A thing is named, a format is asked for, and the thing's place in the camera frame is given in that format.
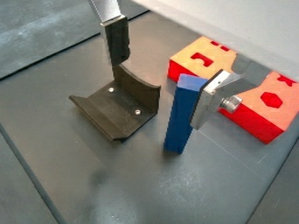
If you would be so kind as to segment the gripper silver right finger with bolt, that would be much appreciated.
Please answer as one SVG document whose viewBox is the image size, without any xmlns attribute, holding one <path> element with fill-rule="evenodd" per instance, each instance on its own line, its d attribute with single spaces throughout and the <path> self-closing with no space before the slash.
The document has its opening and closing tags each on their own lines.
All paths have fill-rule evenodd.
<svg viewBox="0 0 299 224">
<path fill-rule="evenodd" d="M 198 100 L 190 116 L 190 126 L 197 130 L 214 113 L 222 101 L 260 84 L 256 72 L 260 65 L 238 55 L 232 63 L 232 72 L 220 69 L 200 88 Z"/>
</svg>

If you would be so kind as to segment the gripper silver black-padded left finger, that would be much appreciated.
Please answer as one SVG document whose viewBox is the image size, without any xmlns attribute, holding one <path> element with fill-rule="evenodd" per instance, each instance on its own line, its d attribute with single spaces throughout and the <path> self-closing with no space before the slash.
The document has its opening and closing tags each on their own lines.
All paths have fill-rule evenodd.
<svg viewBox="0 0 299 224">
<path fill-rule="evenodd" d="M 126 17 L 120 12 L 117 0 L 88 0 L 88 3 L 100 21 L 109 62 L 114 67 L 129 57 Z"/>
</svg>

